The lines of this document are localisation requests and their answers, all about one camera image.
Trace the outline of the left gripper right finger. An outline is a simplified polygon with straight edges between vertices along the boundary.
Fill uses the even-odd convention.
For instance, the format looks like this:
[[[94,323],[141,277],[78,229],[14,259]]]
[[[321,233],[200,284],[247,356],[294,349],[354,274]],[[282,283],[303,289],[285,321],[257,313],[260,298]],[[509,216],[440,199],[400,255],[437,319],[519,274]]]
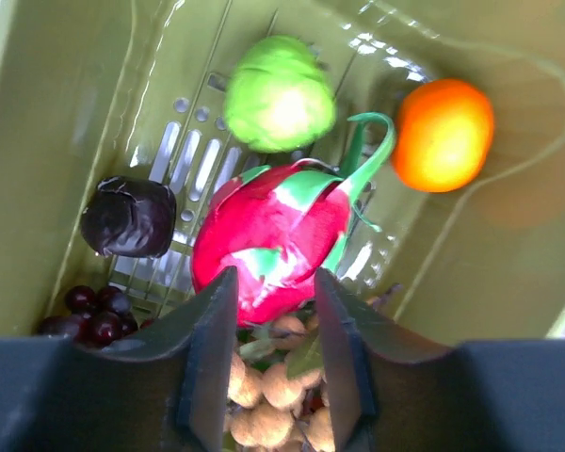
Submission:
[[[447,347],[325,269],[315,305],[339,451],[565,451],[565,339]]]

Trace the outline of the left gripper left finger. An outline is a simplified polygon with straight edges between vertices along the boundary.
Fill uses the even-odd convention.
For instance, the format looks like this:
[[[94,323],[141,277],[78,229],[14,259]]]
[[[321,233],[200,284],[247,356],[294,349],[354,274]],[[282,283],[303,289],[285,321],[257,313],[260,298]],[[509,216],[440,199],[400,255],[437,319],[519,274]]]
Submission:
[[[237,270],[104,349],[0,338],[0,451],[219,451]]]

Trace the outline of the dark purple grape bunch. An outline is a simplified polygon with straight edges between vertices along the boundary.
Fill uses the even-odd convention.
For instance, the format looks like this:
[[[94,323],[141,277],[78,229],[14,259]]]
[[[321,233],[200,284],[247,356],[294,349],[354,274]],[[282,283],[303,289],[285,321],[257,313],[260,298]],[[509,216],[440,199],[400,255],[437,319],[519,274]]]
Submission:
[[[36,328],[36,334],[68,336],[87,347],[103,348],[153,324],[155,318],[138,323],[132,302],[120,288],[107,285],[94,291],[77,285],[64,296],[68,315],[51,315]]]

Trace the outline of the tan longan bunch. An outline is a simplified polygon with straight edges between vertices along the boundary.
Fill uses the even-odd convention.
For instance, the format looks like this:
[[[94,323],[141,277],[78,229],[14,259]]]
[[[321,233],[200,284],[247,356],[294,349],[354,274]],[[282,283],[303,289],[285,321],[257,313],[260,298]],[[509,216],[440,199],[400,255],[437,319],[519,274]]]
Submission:
[[[336,449],[315,314],[303,310],[237,331],[222,449]]]

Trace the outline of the pink dragon fruit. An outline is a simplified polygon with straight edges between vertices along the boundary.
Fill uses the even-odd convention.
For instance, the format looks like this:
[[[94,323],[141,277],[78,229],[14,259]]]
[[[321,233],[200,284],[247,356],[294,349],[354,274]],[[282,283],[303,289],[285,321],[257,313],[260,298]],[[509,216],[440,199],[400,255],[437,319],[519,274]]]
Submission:
[[[214,195],[191,255],[201,292],[226,267],[238,275],[237,324],[264,324],[296,311],[315,294],[319,268],[335,271],[343,257],[353,207],[396,144],[391,118],[350,117],[356,129],[341,168],[319,169],[313,158],[246,170]]]

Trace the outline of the orange fruit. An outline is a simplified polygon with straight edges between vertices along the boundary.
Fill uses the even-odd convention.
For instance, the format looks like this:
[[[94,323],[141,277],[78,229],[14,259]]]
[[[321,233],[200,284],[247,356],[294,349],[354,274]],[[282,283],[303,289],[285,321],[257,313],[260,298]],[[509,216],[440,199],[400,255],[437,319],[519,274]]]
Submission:
[[[444,78],[411,92],[395,124],[397,177],[414,190],[445,193],[466,186],[481,171],[492,144],[494,114],[481,90]]]

